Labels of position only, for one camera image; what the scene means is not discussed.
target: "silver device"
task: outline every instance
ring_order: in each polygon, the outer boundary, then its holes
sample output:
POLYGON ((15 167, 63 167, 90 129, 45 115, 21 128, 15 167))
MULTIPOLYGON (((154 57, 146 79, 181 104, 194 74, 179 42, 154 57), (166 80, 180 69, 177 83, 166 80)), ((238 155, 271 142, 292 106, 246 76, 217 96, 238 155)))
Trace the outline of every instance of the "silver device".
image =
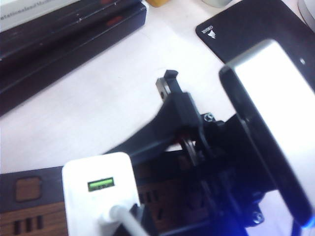
POLYGON ((292 216, 314 226, 314 91, 274 40, 229 62, 220 79, 292 216))
POLYGON ((315 32, 315 1, 299 0, 299 9, 305 22, 315 32))

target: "screw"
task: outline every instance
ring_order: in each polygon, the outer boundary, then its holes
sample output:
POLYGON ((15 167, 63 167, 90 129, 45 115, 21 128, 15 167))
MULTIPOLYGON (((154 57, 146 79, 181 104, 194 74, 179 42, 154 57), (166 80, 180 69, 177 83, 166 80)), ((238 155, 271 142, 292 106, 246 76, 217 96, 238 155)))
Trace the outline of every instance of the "screw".
POLYGON ((213 116, 212 113, 207 113, 203 116, 203 119, 207 122, 213 122, 215 117, 213 116))
POLYGON ((306 62, 305 62, 305 60, 304 60, 303 58, 300 58, 300 62, 301 62, 303 65, 306 64, 306 62))
POLYGON ((255 224, 260 224, 260 223, 264 222, 265 217, 263 216, 263 214, 261 212, 254 211, 252 213, 252 220, 255 224))

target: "blue light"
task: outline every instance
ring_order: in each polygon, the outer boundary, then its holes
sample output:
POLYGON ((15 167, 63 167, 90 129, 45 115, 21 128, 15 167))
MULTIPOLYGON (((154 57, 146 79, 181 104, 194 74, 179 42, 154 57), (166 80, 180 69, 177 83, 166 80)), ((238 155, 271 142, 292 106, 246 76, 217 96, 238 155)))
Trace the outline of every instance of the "blue light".
POLYGON ((311 228, 315 226, 315 217, 312 217, 302 228, 311 228))

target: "white usb charger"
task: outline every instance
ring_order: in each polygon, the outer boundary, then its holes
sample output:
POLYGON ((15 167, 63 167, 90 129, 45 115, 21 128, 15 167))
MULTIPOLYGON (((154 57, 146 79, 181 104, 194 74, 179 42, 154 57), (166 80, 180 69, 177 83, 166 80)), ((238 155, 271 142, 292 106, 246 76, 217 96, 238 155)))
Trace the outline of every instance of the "white usb charger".
POLYGON ((63 193, 70 236, 111 236, 120 223, 133 236, 147 236, 129 213, 140 202, 127 154, 117 152, 66 163, 63 193))

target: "white cable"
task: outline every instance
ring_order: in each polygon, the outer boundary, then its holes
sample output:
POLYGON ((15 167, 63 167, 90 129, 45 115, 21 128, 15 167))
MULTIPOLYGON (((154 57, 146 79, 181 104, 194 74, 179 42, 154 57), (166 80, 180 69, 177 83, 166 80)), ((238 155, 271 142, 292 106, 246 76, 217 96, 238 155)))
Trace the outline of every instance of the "white cable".
POLYGON ((113 220, 121 222, 131 236, 149 236, 125 207, 113 206, 109 215, 113 220))

